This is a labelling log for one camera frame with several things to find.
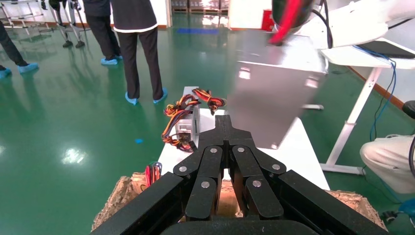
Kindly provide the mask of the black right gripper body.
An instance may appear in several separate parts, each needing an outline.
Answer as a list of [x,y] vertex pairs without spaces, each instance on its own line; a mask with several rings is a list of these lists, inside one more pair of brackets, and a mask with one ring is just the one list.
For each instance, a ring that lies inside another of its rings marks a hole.
[[[282,16],[288,3],[287,0],[273,0],[272,1],[272,19],[274,21],[274,29],[273,31],[279,31],[280,29],[280,22],[282,20]],[[312,14],[312,10],[316,10],[316,1],[315,0],[302,0],[302,6],[298,13],[296,22],[291,28],[292,32],[298,31],[305,23],[310,21],[310,15]]]

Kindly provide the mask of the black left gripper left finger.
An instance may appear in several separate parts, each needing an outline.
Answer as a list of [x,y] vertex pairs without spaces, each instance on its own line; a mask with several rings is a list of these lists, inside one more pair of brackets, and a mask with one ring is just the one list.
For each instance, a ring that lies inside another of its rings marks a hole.
[[209,221],[216,215],[223,178],[224,139],[223,116],[216,116],[214,129],[200,134],[197,150],[173,168],[173,173],[184,179],[186,221]]

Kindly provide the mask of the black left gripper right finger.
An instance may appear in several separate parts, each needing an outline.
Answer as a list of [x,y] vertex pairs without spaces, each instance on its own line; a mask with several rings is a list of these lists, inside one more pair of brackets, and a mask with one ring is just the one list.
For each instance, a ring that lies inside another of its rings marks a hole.
[[279,219],[284,209],[276,191],[278,176],[286,165],[259,150],[248,131],[234,128],[231,117],[224,116],[225,140],[229,147],[229,174],[237,202],[244,216]]

